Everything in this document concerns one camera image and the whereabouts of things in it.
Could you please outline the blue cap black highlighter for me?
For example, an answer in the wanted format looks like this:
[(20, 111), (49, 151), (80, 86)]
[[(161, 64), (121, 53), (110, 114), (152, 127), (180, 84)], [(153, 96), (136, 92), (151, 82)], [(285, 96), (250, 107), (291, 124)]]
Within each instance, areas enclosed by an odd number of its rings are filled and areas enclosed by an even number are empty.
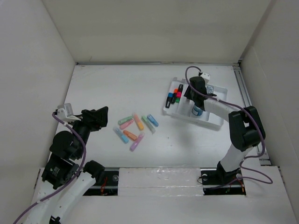
[(169, 108), (171, 103), (172, 103), (172, 99), (173, 99), (173, 93), (169, 92), (167, 99), (166, 99), (166, 103), (165, 103), (165, 108)]

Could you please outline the yellow pastel highlighter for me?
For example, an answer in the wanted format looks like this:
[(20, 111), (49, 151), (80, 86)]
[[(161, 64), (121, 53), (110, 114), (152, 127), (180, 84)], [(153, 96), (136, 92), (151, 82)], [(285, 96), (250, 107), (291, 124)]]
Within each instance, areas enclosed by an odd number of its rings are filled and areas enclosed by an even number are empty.
[(143, 130), (144, 130), (144, 126), (143, 126), (143, 124), (142, 124), (142, 122), (141, 122), (139, 116), (138, 116), (136, 113), (132, 113), (132, 117), (133, 117), (133, 119), (134, 119), (134, 121), (135, 121), (135, 123), (136, 123), (138, 129), (139, 129), (140, 131), (143, 131)]

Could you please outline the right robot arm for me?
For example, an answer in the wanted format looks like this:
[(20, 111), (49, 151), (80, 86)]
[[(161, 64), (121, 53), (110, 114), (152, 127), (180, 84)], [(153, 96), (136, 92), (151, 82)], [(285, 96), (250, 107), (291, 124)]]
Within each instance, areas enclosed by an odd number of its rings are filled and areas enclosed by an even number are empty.
[(242, 108), (238, 105), (218, 99), (214, 94), (207, 94), (203, 77), (197, 76), (186, 80), (188, 83), (184, 96), (193, 101), (199, 109), (213, 113), (229, 124), (231, 146), (226, 155), (217, 164), (217, 181), (221, 185), (230, 185), (245, 177), (238, 175), (249, 151), (262, 144), (265, 152), (265, 131), (255, 107)]

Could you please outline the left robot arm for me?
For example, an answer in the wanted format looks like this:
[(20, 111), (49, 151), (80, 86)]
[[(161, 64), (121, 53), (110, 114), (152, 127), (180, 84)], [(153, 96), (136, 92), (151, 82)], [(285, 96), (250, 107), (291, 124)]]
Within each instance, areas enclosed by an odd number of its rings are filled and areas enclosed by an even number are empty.
[(85, 159), (90, 133), (107, 126), (108, 107), (85, 109), (75, 115), (71, 104), (67, 103), (58, 106), (52, 117), (67, 130), (54, 136), (37, 200), (16, 218), (15, 223), (26, 216), (26, 224), (61, 224), (80, 197), (91, 186), (104, 181), (105, 167)]

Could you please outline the purple cap pastel highlighter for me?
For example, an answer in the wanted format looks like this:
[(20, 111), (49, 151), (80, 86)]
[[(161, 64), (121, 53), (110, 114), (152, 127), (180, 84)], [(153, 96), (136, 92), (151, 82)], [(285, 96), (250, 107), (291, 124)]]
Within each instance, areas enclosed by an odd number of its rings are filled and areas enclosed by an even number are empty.
[(141, 142), (141, 140), (144, 138), (145, 133), (141, 132), (138, 136), (137, 139), (132, 143), (131, 147), (130, 147), (130, 151), (133, 152), (137, 146), (139, 145), (139, 143)]

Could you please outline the green cap pastel highlighter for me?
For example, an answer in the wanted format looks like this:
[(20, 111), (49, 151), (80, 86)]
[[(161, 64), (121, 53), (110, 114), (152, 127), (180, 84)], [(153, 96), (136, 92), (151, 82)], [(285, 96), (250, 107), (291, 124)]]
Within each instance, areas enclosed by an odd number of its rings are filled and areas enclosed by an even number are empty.
[(149, 120), (147, 119), (146, 116), (142, 116), (142, 120), (145, 123), (145, 125), (148, 127), (148, 129), (152, 132), (152, 134), (154, 134), (156, 132), (155, 128), (153, 127), (153, 125), (149, 122)]

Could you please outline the blue correction tape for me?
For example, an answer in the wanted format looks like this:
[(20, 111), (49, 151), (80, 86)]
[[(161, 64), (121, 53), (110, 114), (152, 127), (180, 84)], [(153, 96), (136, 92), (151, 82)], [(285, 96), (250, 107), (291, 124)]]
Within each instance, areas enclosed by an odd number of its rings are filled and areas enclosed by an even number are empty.
[(147, 119), (155, 126), (155, 127), (158, 127), (159, 126), (159, 123), (157, 122), (157, 120), (151, 115), (149, 114), (147, 116)]

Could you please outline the blue cap pastel highlighter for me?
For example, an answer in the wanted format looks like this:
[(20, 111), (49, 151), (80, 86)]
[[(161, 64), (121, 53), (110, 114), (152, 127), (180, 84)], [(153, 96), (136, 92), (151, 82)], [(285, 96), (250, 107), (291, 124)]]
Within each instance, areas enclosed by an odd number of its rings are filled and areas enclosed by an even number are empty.
[(127, 144), (129, 142), (127, 136), (118, 127), (114, 127), (113, 131), (117, 134), (117, 136), (121, 139), (123, 143)]

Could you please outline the pink cap black highlighter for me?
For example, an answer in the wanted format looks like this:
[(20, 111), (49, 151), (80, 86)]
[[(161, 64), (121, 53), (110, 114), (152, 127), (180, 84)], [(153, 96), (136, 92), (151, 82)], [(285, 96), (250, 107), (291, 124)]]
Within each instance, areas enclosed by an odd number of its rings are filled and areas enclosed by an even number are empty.
[(179, 87), (178, 87), (178, 91), (177, 91), (177, 98), (181, 98), (182, 91), (183, 91), (183, 87), (184, 87), (183, 84), (180, 84), (180, 85), (179, 85)]

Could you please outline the orange cap black highlighter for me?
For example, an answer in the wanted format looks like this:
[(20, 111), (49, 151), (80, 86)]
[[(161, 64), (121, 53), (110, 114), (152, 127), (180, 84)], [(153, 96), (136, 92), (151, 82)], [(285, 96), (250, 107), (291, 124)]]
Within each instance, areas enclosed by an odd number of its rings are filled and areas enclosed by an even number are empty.
[(173, 98), (176, 98), (176, 95), (177, 95), (177, 92), (178, 92), (178, 89), (176, 88), (174, 91), (173, 91)]

